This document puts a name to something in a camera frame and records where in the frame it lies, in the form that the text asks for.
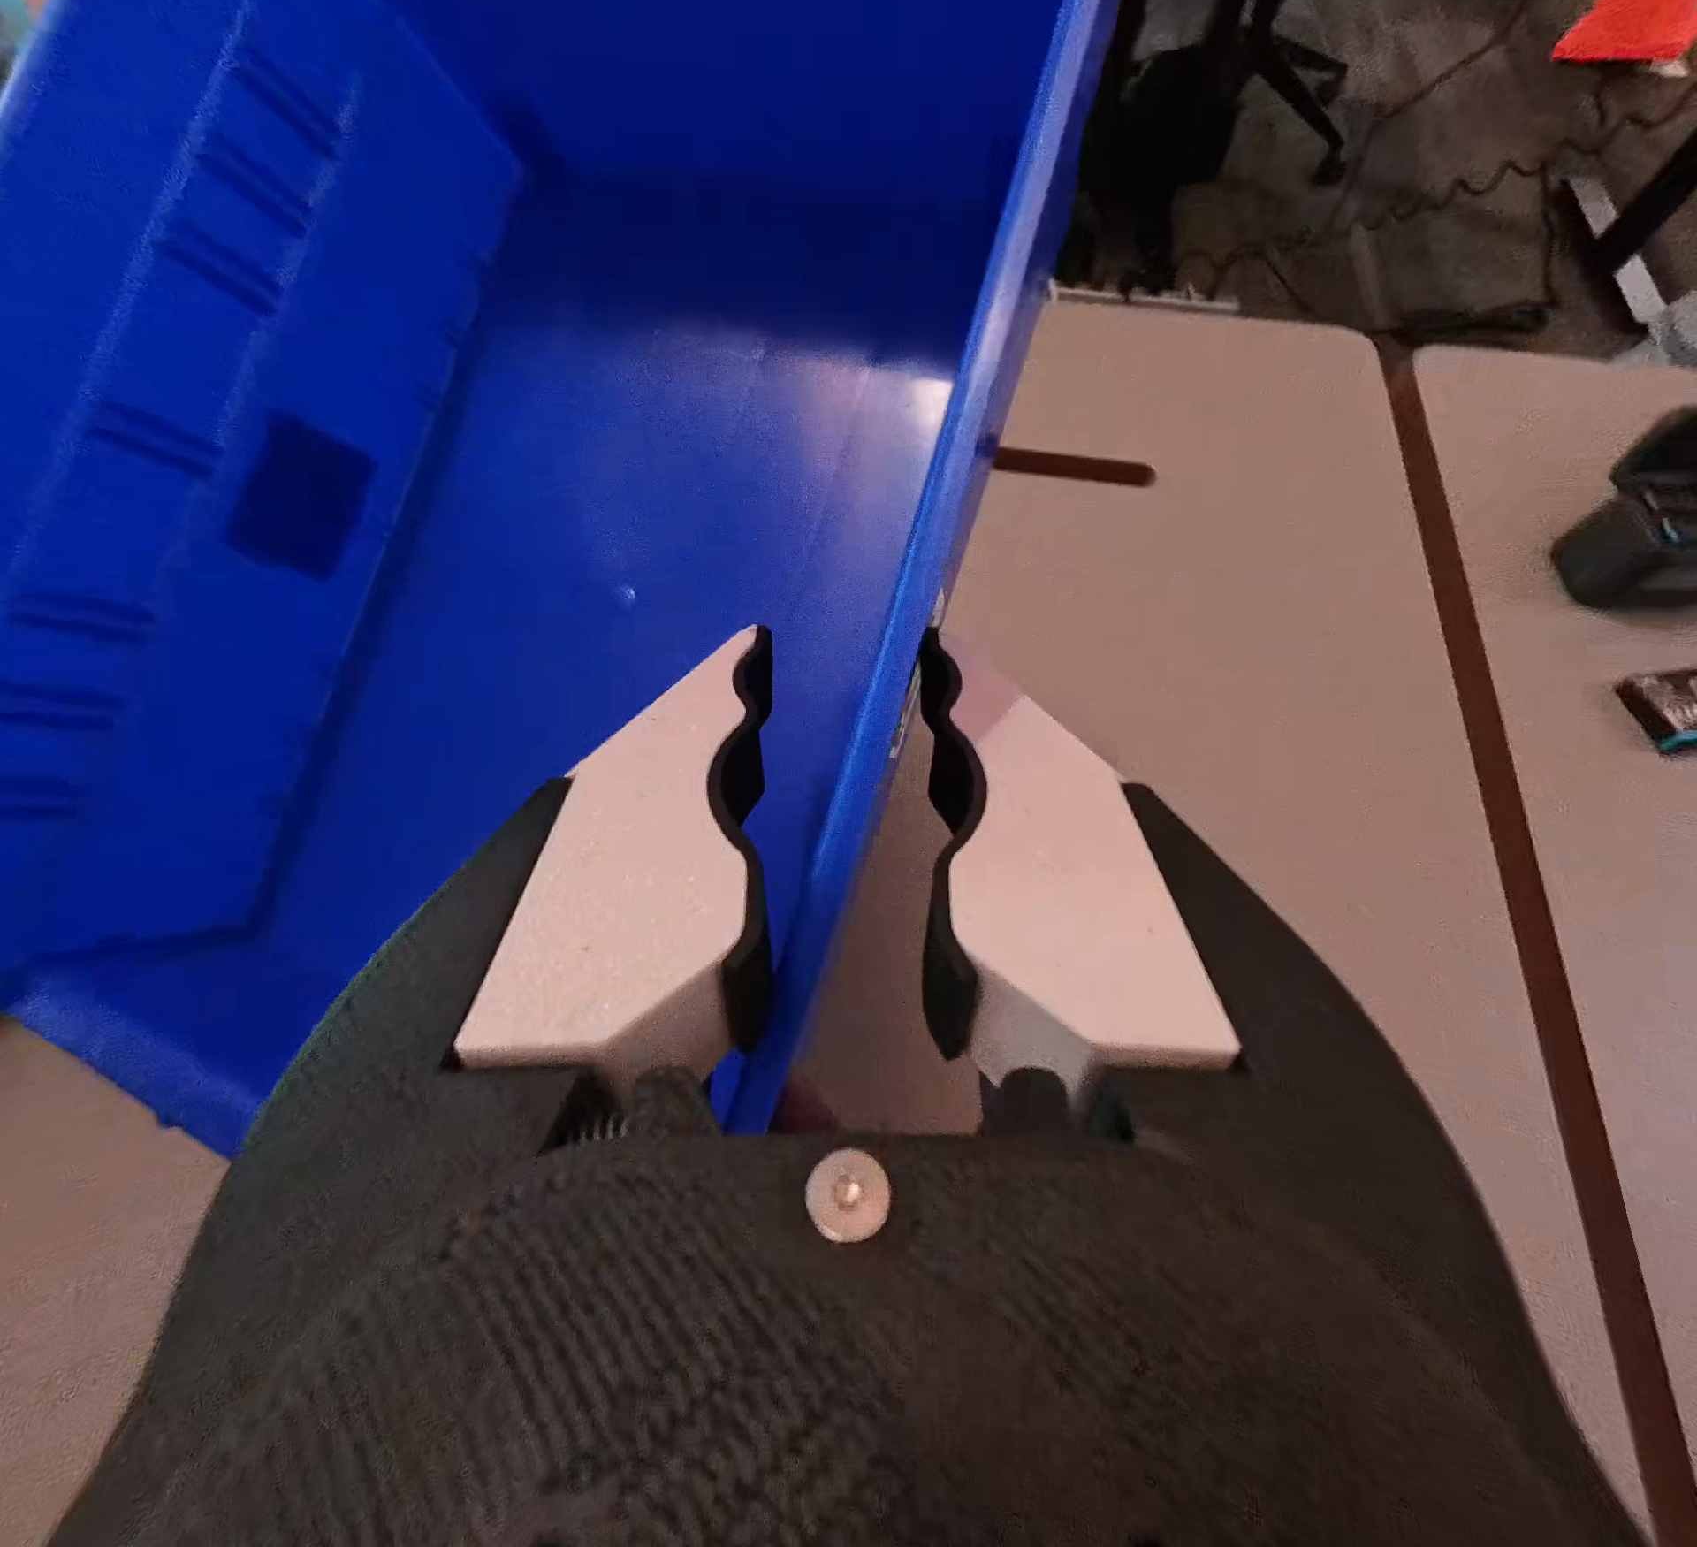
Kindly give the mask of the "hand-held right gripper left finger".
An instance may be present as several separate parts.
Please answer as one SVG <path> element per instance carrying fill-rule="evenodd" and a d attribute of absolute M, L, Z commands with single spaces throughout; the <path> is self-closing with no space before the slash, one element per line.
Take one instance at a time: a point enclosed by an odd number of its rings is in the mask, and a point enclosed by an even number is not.
<path fill-rule="evenodd" d="M 709 1072 L 775 994 L 761 858 L 766 625 L 732 634 L 568 771 L 456 1031 L 465 1069 Z"/>

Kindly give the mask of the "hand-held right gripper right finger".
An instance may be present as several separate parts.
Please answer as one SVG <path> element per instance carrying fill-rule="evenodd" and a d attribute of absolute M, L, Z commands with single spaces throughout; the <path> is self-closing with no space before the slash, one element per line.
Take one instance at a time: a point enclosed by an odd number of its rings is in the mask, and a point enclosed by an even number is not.
<path fill-rule="evenodd" d="M 926 794 L 948 832 L 921 949 L 943 1058 L 1228 1069 L 1238 1035 L 1114 766 L 937 628 L 918 680 Z"/>

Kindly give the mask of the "blue plastic bin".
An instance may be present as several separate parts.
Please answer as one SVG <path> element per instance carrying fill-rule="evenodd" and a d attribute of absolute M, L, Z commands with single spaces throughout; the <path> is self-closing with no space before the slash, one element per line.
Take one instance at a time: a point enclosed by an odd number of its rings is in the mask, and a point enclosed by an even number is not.
<path fill-rule="evenodd" d="M 770 1115 L 1115 0 L 48 0 L 3 88 L 3 1010 L 217 1152 L 766 625 Z"/>

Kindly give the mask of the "white power strip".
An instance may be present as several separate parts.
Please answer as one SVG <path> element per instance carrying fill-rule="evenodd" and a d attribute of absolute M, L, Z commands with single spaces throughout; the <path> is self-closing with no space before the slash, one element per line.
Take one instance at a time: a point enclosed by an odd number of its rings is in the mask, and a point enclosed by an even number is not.
<path fill-rule="evenodd" d="M 1139 285 L 1082 285 L 1049 279 L 1048 297 L 1053 302 L 1131 306 L 1172 313 L 1199 313 L 1213 317 L 1238 317 L 1240 302 L 1235 297 L 1208 297 L 1203 290 L 1187 285 L 1181 288 L 1147 290 Z"/>

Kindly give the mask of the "small dark packet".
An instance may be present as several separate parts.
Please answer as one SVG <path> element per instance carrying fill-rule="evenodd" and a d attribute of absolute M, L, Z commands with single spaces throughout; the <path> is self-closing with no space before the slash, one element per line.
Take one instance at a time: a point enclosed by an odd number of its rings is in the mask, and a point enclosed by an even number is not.
<path fill-rule="evenodd" d="M 1613 694 L 1657 755 L 1695 751 L 1695 666 L 1629 673 Z"/>

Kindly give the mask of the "black teal tabletop device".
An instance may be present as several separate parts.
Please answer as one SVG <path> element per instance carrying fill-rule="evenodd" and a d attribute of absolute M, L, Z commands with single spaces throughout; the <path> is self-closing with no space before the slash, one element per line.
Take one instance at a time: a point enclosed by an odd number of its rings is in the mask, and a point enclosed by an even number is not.
<path fill-rule="evenodd" d="M 1549 550 L 1572 602 L 1591 609 L 1695 602 L 1695 407 L 1657 416 L 1613 463 L 1607 497 Z"/>

